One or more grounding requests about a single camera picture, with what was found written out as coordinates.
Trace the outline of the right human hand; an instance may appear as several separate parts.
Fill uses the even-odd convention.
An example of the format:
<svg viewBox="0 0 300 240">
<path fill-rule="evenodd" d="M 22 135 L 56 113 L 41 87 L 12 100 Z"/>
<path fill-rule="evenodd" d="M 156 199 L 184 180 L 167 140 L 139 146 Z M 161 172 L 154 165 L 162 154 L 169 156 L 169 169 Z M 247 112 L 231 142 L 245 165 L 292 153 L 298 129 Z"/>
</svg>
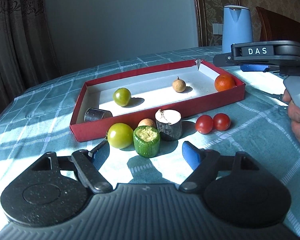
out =
<svg viewBox="0 0 300 240">
<path fill-rule="evenodd" d="M 283 93 L 282 100 L 288 103 L 287 113 L 291 119 L 291 128 L 296 139 L 300 142 L 300 108 L 294 104 L 287 89 Z"/>
</svg>

